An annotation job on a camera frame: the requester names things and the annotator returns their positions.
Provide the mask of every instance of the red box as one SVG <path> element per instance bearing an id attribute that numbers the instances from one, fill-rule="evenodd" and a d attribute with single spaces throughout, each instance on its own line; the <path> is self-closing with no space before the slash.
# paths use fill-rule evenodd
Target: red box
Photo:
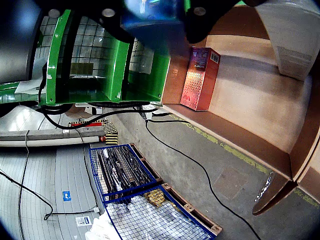
<path id="1" fill-rule="evenodd" d="M 214 92 L 220 54 L 210 47 L 193 47 L 180 103 L 195 111 L 207 111 Z"/>

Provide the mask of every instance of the blue sticker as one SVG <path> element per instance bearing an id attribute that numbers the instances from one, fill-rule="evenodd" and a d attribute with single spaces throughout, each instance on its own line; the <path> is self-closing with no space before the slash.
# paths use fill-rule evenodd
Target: blue sticker
<path id="1" fill-rule="evenodd" d="M 63 201 L 71 201 L 70 191 L 63 191 L 62 192 Z"/>

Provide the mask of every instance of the warehouse floor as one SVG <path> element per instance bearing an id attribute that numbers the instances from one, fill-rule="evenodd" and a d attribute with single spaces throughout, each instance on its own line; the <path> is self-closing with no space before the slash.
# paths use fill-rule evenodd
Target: warehouse floor
<path id="1" fill-rule="evenodd" d="M 62 125 L 71 121 L 64 114 L 53 119 L 56 122 L 60 119 Z M 217 240 L 256 239 L 244 222 L 219 205 L 210 192 L 204 171 L 156 141 L 147 132 L 140 115 L 122 114 L 108 119 L 119 132 L 119 144 L 135 143 L 165 182 L 223 227 Z M 161 119 L 172 120 L 169 116 Z M 0 118 L 0 131 L 51 128 L 54 127 L 40 113 L 22 106 Z M 220 200 L 244 217 L 261 239 L 315 239 L 319 235 L 315 230 L 320 225 L 320 206 L 299 189 L 266 213 L 260 216 L 251 214 L 257 194 L 270 174 L 269 169 L 249 158 L 242 160 L 240 153 L 190 125 L 149 122 L 148 128 L 162 141 L 200 162 L 207 169 Z"/>

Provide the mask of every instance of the yellow floor marking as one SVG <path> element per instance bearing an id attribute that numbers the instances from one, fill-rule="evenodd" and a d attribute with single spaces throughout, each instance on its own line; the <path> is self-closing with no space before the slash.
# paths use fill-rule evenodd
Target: yellow floor marking
<path id="1" fill-rule="evenodd" d="M 307 203 L 311 204 L 314 206 L 316 209 L 320 209 L 319 203 L 317 203 L 315 200 L 313 200 L 312 197 L 309 195 L 303 193 L 300 189 L 297 187 L 293 191 L 295 194 L 297 194 L 299 197 L 301 197 L 303 200 L 305 200 Z"/>
<path id="2" fill-rule="evenodd" d="M 170 115 L 170 117 L 172 117 L 175 120 L 183 120 L 180 117 L 177 117 L 173 114 Z M 255 167 L 256 169 L 258 169 L 260 172 L 263 172 L 264 174 L 268 175 L 270 173 L 270 171 L 265 168 L 264 166 L 262 166 L 261 164 L 257 163 L 256 161 L 254 161 L 252 158 L 244 155 L 243 153 L 241 153 L 240 151 L 234 149 L 233 147 L 225 144 L 224 142 L 218 140 L 217 138 L 215 138 L 214 136 L 211 136 L 210 134 L 202 131 L 200 128 L 193 126 L 190 123 L 186 123 L 186 122 L 182 122 L 183 125 L 186 125 L 188 128 L 196 131 L 198 134 L 202 135 L 203 137 L 205 137 L 206 139 L 208 139 L 209 141 L 219 145 L 220 147 L 222 147 L 224 150 L 226 150 L 227 152 L 233 154 L 234 156 L 236 156 L 237 158 L 243 160 L 244 162 L 246 162 L 247 164 L 250 164 L 251 166 Z"/>
<path id="3" fill-rule="evenodd" d="M 170 117 L 172 117 L 175 120 L 183 120 L 180 117 L 177 117 L 173 114 L 169 115 Z M 241 153 L 240 151 L 234 149 L 233 147 L 225 144 L 224 142 L 218 140 L 217 138 L 215 138 L 214 136 L 211 136 L 210 134 L 202 131 L 200 128 L 193 126 L 190 123 L 186 123 L 186 122 L 182 122 L 183 125 L 187 126 L 188 128 L 194 130 L 195 132 L 197 132 L 198 134 L 202 135 L 203 137 L 205 137 L 206 139 L 208 139 L 209 141 L 219 145 L 220 147 L 222 147 L 224 150 L 228 151 L 229 153 L 232 153 L 234 156 L 236 156 L 237 158 L 243 160 L 244 162 L 246 162 L 247 164 L 250 164 L 251 166 L 255 167 L 256 169 L 258 169 L 260 172 L 263 172 L 264 174 L 268 175 L 270 174 L 270 171 L 265 168 L 264 166 L 262 166 L 261 164 L 257 163 L 256 161 L 254 161 L 252 158 L 244 155 L 243 153 Z M 312 206 L 314 206 L 316 209 L 320 209 L 320 205 L 313 200 L 312 197 L 310 197 L 307 194 L 304 194 L 301 190 L 299 190 L 298 188 L 295 188 L 293 191 L 295 194 L 297 194 L 299 197 L 301 197 L 303 200 L 305 200 L 307 203 L 311 204 Z"/>

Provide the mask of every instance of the blue wire mesh cage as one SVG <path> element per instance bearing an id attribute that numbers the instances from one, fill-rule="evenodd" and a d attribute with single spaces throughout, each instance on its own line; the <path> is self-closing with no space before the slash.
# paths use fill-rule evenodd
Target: blue wire mesh cage
<path id="1" fill-rule="evenodd" d="M 122 240 L 209 240 L 216 236 L 162 186 L 104 204 Z"/>
<path id="2" fill-rule="evenodd" d="M 157 181 L 129 144 L 90 148 L 95 184 L 103 203 L 141 191 Z"/>

